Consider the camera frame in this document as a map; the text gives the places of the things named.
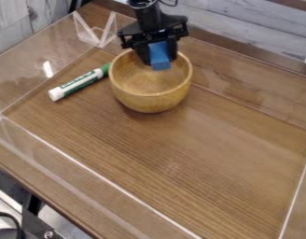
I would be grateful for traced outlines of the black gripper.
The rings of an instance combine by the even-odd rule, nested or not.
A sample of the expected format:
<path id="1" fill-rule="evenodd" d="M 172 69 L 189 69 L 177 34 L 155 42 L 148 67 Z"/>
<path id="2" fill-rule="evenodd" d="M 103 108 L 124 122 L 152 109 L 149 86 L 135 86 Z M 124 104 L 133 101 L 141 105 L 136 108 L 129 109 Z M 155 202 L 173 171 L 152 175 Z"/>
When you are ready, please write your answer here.
<path id="1" fill-rule="evenodd" d="M 117 31 L 124 49 L 135 49 L 143 63 L 151 65 L 148 45 L 167 40 L 171 61 L 177 59 L 177 40 L 189 36 L 188 18 L 163 12 L 163 0 L 127 0 L 136 21 Z"/>

